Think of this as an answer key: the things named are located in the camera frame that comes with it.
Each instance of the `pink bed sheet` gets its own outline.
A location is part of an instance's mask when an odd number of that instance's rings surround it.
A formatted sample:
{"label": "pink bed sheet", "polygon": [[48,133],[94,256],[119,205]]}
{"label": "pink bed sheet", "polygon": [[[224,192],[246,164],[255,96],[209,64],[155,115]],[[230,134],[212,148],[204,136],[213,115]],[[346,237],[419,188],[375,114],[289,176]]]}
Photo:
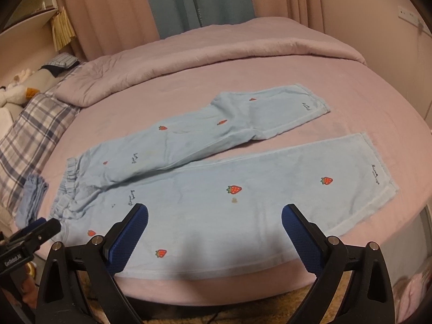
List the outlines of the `pink bed sheet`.
{"label": "pink bed sheet", "polygon": [[[273,139],[243,145],[209,159],[366,132],[400,191],[342,239],[362,246],[371,240],[382,243],[409,223],[432,195],[431,132],[411,105],[365,65],[318,56],[239,59],[188,69],[148,80],[82,110],[42,172],[50,187],[40,216],[49,214],[67,158],[101,141],[197,110],[221,91],[254,92],[294,83],[303,84],[325,99],[331,113]],[[48,251],[49,244],[40,253],[46,257]],[[409,260],[401,257],[400,261]],[[297,260],[253,274],[218,279],[162,281],[124,278],[121,274],[116,279],[126,295],[138,299],[179,305],[221,305],[288,292],[310,283],[314,276]]]}

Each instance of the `silver bolt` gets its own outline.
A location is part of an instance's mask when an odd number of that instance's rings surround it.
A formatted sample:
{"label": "silver bolt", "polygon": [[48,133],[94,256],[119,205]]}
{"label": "silver bolt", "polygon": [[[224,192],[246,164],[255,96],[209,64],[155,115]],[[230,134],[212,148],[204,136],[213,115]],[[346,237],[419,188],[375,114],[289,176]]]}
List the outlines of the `silver bolt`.
{"label": "silver bolt", "polygon": [[100,235],[96,235],[96,236],[92,239],[92,244],[93,244],[93,245],[99,245],[103,240],[104,240],[103,237],[101,237]]}
{"label": "silver bolt", "polygon": [[336,236],[329,236],[328,242],[330,242],[332,245],[337,245],[339,243],[339,238]]}
{"label": "silver bolt", "polygon": [[376,242],[373,242],[373,241],[369,244],[369,247],[374,251],[379,250],[378,244]]}
{"label": "silver bolt", "polygon": [[52,249],[54,251],[60,250],[63,244],[60,241],[54,242],[52,245]]}

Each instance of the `wall socket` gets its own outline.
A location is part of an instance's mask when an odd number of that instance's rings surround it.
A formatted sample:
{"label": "wall socket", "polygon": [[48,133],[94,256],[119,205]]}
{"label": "wall socket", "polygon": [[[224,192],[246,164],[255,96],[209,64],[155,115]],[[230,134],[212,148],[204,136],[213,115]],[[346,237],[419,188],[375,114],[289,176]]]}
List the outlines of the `wall socket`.
{"label": "wall socket", "polygon": [[418,27],[419,25],[422,25],[423,26],[423,32],[425,32],[429,36],[432,36],[431,31],[428,29],[426,23],[424,22],[424,20],[422,18],[420,18],[418,15],[407,10],[404,7],[399,6],[398,9],[399,9],[399,14],[398,14],[399,18],[402,18],[403,20],[411,23],[412,25],[415,25],[416,27]]}

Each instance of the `wall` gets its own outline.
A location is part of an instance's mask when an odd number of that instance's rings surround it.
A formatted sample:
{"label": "wall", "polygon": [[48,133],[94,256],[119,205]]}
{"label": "wall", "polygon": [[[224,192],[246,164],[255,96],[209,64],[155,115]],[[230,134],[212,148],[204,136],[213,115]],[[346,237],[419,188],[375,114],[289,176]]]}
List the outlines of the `wall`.
{"label": "wall", "polygon": [[[355,47],[368,66],[426,118],[432,101],[432,38],[398,17],[409,0],[321,0],[325,33]],[[432,114],[428,118],[432,127]]]}
{"label": "wall", "polygon": [[57,54],[49,23],[36,28],[25,23],[0,35],[0,85],[8,85],[23,69],[38,70]]}

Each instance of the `pink cloth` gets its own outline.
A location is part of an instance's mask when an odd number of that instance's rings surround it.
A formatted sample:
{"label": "pink cloth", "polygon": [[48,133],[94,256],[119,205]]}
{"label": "pink cloth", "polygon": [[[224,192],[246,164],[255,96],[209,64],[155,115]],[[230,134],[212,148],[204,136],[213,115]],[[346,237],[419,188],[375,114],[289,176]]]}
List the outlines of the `pink cloth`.
{"label": "pink cloth", "polygon": [[[64,133],[42,172],[50,187],[40,216],[48,216],[67,158],[101,141],[197,110],[221,91],[253,92],[294,83],[303,84],[325,99],[331,113],[273,139],[243,145],[212,158],[366,132],[400,191],[379,212],[347,233],[343,241],[360,246],[371,240],[382,243],[413,220],[432,195],[430,130],[411,105],[365,65],[316,56],[239,59],[188,69],[133,86],[83,109]],[[49,244],[44,245],[41,255],[46,257],[48,251]],[[401,257],[400,261],[409,260]],[[219,305],[288,292],[310,283],[314,277],[305,271],[300,261],[292,261],[253,274],[219,279],[158,281],[121,276],[116,279],[126,295],[139,299],[181,305]]]}
{"label": "pink cloth", "polygon": [[161,75],[228,59],[281,55],[319,55],[365,63],[351,46],[291,19],[256,18],[239,25],[211,25],[100,57],[61,83],[55,95],[88,107]]}

